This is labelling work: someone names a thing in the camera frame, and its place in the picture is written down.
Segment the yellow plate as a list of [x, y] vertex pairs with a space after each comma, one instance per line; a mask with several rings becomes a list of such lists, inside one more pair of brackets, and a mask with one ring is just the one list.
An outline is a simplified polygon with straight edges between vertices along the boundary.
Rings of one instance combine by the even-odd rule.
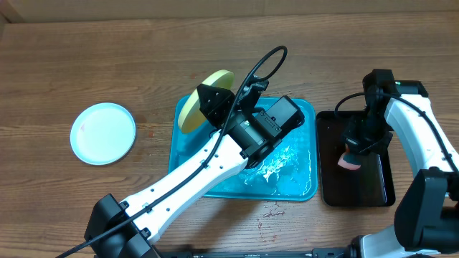
[[[218, 70], [202, 81], [202, 84], [230, 90], [234, 80], [235, 75], [233, 72]], [[191, 133], [204, 123], [206, 118], [199, 108], [199, 95], [197, 89], [195, 89], [179, 113], [178, 126], [182, 133]]]

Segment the pink sponge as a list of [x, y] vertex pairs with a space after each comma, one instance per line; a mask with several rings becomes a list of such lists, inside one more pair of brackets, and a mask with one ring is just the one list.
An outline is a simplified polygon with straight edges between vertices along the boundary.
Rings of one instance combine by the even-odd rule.
[[356, 171], [361, 168], [361, 161], [358, 159], [358, 156], [347, 151], [340, 156], [338, 165], [350, 171]]

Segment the light blue plate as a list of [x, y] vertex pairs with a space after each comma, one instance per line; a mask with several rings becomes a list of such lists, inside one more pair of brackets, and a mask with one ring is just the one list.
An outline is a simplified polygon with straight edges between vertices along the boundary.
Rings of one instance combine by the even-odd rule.
[[82, 111], [70, 130], [70, 146], [83, 162], [104, 166], [125, 156], [136, 139], [136, 123], [123, 106], [102, 102]]

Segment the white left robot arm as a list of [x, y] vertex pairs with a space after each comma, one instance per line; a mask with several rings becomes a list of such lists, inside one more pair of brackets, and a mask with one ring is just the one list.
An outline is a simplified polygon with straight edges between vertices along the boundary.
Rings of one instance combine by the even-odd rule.
[[287, 96], [268, 109], [257, 107], [267, 78], [250, 77], [240, 95], [230, 89], [234, 79], [227, 70], [213, 73], [183, 106], [183, 133], [205, 121], [216, 129], [190, 159], [123, 201], [108, 194], [96, 203], [84, 238], [97, 257], [156, 257], [154, 244], [186, 209], [218, 183], [257, 166], [303, 124], [304, 114]]

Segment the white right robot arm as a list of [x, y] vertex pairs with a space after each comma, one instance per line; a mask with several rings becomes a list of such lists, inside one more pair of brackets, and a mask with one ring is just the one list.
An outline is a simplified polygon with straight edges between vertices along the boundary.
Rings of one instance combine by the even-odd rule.
[[352, 117], [341, 139], [346, 150], [338, 165], [357, 170], [356, 157], [383, 154], [397, 135], [413, 181], [393, 225], [356, 237], [348, 257], [429, 257], [458, 252], [458, 152], [444, 134], [420, 81], [396, 80], [391, 70], [374, 69], [362, 80], [366, 107]]

